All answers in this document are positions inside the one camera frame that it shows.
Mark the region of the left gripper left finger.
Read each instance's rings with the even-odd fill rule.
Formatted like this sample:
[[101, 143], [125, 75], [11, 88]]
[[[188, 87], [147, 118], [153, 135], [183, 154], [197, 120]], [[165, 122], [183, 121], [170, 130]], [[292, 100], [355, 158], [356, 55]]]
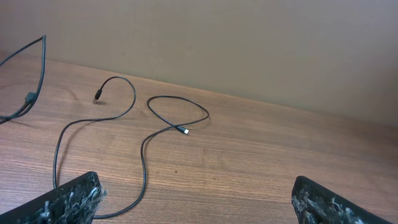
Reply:
[[91, 224], [105, 196], [96, 172], [87, 172], [1, 214], [1, 224]]

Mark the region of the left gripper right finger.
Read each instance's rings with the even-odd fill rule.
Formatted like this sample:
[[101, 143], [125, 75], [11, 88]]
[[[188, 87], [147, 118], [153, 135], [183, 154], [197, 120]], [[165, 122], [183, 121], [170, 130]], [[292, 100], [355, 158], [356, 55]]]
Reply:
[[300, 224], [391, 224], [302, 175], [295, 180], [292, 205]]

